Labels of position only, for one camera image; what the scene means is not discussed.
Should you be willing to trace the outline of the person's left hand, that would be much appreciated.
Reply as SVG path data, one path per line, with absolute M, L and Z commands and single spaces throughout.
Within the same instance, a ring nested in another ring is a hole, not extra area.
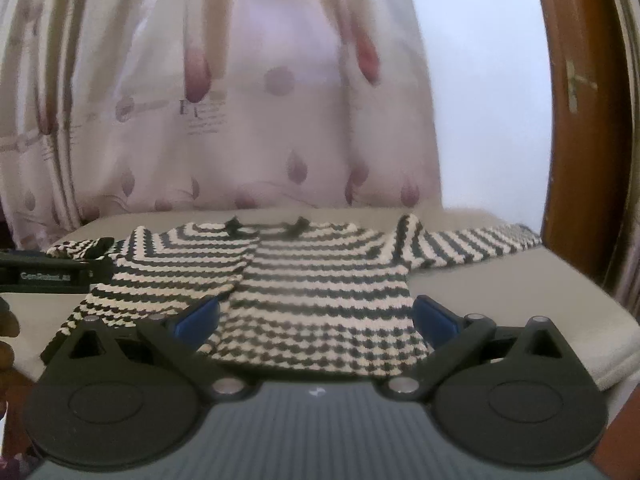
M 20 323 L 11 311 L 9 304 L 3 298 L 0 299 L 0 370 L 6 372 L 14 364 L 15 352 L 8 343 L 9 339 L 16 338 L 20 334 Z

